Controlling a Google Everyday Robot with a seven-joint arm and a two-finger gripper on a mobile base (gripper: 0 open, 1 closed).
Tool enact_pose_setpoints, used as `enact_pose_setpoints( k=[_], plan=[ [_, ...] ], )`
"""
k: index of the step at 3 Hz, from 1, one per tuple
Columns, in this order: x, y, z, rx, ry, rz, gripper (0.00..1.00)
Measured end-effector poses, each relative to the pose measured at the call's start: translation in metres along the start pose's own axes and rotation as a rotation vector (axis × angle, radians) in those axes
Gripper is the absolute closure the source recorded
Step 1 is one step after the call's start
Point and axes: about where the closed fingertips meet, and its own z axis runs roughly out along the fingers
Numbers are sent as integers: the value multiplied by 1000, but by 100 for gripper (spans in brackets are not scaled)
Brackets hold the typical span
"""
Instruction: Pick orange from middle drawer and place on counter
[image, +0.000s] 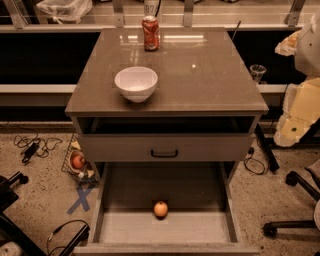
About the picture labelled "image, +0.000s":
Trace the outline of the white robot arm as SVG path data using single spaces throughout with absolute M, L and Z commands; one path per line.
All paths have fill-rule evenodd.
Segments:
M 320 12 L 313 14 L 301 30 L 279 43 L 275 52 L 293 55 L 295 69 L 307 76 L 301 84 L 288 86 L 283 114 L 276 126 L 274 142 L 291 147 L 320 118 Z

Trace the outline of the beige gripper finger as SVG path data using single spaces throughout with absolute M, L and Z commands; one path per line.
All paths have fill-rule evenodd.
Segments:
M 306 80 L 300 85 L 290 84 L 284 97 L 283 114 L 273 137 L 275 144 L 293 146 L 319 118 L 320 78 Z
M 299 35 L 299 31 L 290 34 L 275 47 L 275 52 L 282 56 L 295 55 Z

